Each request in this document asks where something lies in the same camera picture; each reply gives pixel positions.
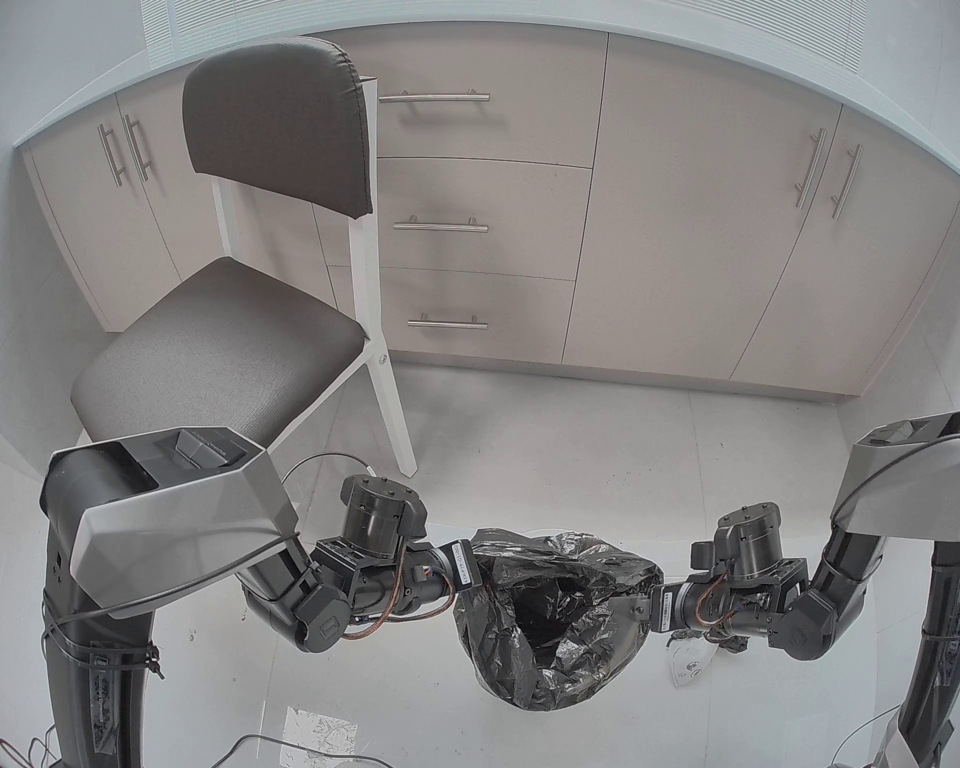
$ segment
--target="chair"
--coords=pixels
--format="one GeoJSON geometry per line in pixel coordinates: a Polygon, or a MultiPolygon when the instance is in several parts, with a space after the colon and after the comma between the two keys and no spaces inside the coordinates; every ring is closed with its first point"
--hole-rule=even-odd
{"type": "Polygon", "coordinates": [[[272,450],[366,365],[399,469],[414,474],[380,324],[376,105],[376,80],[311,37],[231,49],[190,73],[183,130],[194,170],[214,177],[226,255],[77,377],[71,399],[91,440],[224,425],[272,450]],[[237,182],[349,216],[356,321],[243,263],[237,182]]]}

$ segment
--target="drawer handle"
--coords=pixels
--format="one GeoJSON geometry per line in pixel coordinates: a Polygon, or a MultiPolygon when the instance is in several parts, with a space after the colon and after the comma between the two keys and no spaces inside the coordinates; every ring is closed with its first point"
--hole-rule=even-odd
{"type": "Polygon", "coordinates": [[[100,143],[104,147],[104,155],[107,156],[107,164],[110,166],[110,174],[113,176],[113,183],[117,186],[123,186],[123,180],[120,178],[120,174],[124,173],[127,169],[122,165],[117,167],[116,160],[113,159],[113,150],[110,148],[110,144],[107,141],[107,137],[113,133],[113,128],[105,129],[104,124],[101,123],[97,126],[97,132],[100,134],[100,143]]]}
{"type": "Polygon", "coordinates": [[[408,320],[407,324],[412,328],[465,328],[466,330],[487,330],[486,323],[478,323],[477,316],[470,318],[469,323],[458,323],[455,320],[427,320],[426,312],[420,315],[419,320],[408,320]]]}
{"type": "Polygon", "coordinates": [[[399,93],[381,96],[380,104],[402,104],[404,102],[488,102],[489,93],[477,93],[471,88],[467,93],[409,93],[406,88],[399,93]]]}
{"type": "Polygon", "coordinates": [[[470,216],[466,224],[443,224],[431,222],[419,222],[416,216],[411,216],[410,221],[394,222],[394,229],[426,229],[431,232],[489,232],[490,228],[486,224],[477,224],[477,220],[470,216]]]}
{"type": "Polygon", "coordinates": [[[860,158],[863,156],[863,145],[857,144],[856,151],[847,150],[847,154],[853,158],[850,164],[850,170],[847,172],[847,179],[843,182],[843,189],[840,190],[840,197],[831,195],[833,200],[833,221],[840,218],[840,212],[843,210],[843,203],[847,201],[847,195],[850,193],[850,186],[853,184],[853,176],[856,174],[856,168],[860,164],[860,158]]]}
{"type": "Polygon", "coordinates": [[[804,203],[806,202],[806,193],[810,191],[813,175],[817,171],[817,163],[820,162],[820,153],[824,150],[824,141],[827,139],[827,129],[821,128],[819,133],[811,133],[810,138],[813,139],[816,146],[813,148],[813,157],[810,158],[810,165],[806,169],[804,183],[794,184],[794,186],[797,187],[797,191],[800,192],[800,197],[797,198],[797,208],[804,207],[804,203]]]}
{"type": "Polygon", "coordinates": [[[146,182],[150,178],[147,176],[147,169],[151,166],[151,161],[144,162],[143,155],[140,154],[140,145],[136,142],[136,134],[133,129],[140,125],[139,120],[131,120],[128,114],[123,116],[123,133],[127,137],[127,144],[130,146],[130,154],[133,155],[133,165],[136,166],[136,174],[140,181],[146,182]]]}

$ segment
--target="floor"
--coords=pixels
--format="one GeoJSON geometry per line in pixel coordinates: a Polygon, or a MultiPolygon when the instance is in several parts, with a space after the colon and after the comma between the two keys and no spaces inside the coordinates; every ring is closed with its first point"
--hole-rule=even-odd
{"type": "MultiPolygon", "coordinates": [[[[847,461],[832,405],[412,365],[397,366],[396,377],[420,462],[409,483],[426,503],[435,543],[465,528],[576,529],[683,578],[690,541],[709,538],[725,512],[772,500],[782,511],[784,551],[819,558],[847,461]]],[[[329,449],[402,479],[364,372],[324,419],[329,449]]],[[[300,494],[303,538],[339,533],[340,483],[357,467],[324,459],[319,471],[303,471],[316,476],[312,492],[300,494]]],[[[35,505],[36,489],[17,503],[35,505]]],[[[38,516],[19,531],[20,546],[7,556],[6,567],[23,574],[25,596],[4,611],[38,613],[43,522],[38,516]]],[[[3,599],[10,603],[8,590],[3,599]]],[[[14,689],[22,684],[16,703],[0,690],[0,719],[42,732],[49,705],[39,620],[25,624],[0,633],[3,674],[13,675],[14,689]],[[14,654],[29,658],[13,664],[14,654]]],[[[752,640],[748,653],[718,654],[694,684],[674,689],[665,638],[652,635],[595,698],[552,713],[522,712],[483,691],[449,616],[306,656],[249,616],[227,580],[162,609],[155,641],[166,680],[148,683],[145,754],[154,766],[203,768],[243,733],[281,737],[305,718],[308,726],[338,726],[357,751],[396,768],[823,768],[873,716],[876,696],[872,599],[817,663],[752,640]]],[[[869,742],[865,729],[841,760],[864,764],[869,742]]],[[[278,760],[289,768],[335,764],[253,744],[231,764],[278,760]]]]}

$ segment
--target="chair backrest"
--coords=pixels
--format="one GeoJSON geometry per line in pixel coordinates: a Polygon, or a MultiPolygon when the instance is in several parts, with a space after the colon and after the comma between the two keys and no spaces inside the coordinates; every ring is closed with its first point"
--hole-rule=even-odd
{"type": "Polygon", "coordinates": [[[373,212],[367,110],[347,54],[286,37],[207,57],[183,86],[194,170],[357,219],[373,212]]]}

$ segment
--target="trash bag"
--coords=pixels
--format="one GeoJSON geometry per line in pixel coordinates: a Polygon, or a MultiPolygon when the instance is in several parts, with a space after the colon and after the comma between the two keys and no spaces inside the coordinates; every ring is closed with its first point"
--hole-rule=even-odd
{"type": "Polygon", "coordinates": [[[477,680],[521,709],[583,702],[610,682],[650,632],[612,597],[648,596],[663,583],[649,560],[590,534],[528,539],[482,528],[472,540],[483,586],[454,607],[477,680]]]}

